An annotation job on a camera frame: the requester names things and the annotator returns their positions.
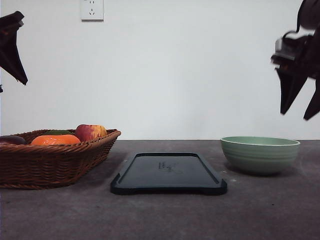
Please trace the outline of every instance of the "black tray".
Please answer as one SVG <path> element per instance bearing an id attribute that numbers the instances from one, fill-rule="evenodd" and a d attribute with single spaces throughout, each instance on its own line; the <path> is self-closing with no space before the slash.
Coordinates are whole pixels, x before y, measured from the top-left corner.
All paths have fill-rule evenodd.
<path id="1" fill-rule="evenodd" d="M 113 179 L 114 194 L 197 192 L 221 195 L 227 183 L 198 153 L 135 153 Z"/>

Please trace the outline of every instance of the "wall socket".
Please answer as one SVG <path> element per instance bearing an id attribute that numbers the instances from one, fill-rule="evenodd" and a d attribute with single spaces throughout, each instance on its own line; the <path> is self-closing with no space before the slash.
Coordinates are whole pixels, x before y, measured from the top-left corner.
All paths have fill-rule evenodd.
<path id="1" fill-rule="evenodd" d="M 80 17 L 82 21 L 103 21 L 104 0 L 80 0 Z"/>

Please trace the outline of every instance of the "orange fruit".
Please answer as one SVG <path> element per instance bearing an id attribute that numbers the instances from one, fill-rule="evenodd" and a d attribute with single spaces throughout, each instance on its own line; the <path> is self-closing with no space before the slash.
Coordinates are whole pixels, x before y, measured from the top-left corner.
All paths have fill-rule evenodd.
<path id="1" fill-rule="evenodd" d="M 58 145 L 58 144 L 78 144 L 79 138 L 74 135 L 42 135 L 37 136 L 30 143 L 31 145 Z"/>

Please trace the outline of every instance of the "gray table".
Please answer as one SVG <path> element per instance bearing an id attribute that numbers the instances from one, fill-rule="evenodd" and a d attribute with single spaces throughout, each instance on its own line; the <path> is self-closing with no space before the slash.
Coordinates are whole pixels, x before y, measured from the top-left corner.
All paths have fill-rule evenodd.
<path id="1" fill-rule="evenodd" d="M 228 193 L 110 193 L 132 152 L 198 152 Z M 76 184 L 0 189 L 3 240 L 319 240 L 320 141 L 301 141 L 295 164 L 278 175 L 245 175 L 216 140 L 118 140 L 108 159 Z"/>

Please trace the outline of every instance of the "ceramic bowl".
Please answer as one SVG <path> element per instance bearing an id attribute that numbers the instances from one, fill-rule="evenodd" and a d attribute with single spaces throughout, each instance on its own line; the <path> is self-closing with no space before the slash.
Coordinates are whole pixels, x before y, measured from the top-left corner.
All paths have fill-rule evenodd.
<path id="1" fill-rule="evenodd" d="M 276 174 L 289 167 L 300 146 L 296 140 L 258 136 L 228 136 L 220 142 L 233 166 L 258 175 Z"/>

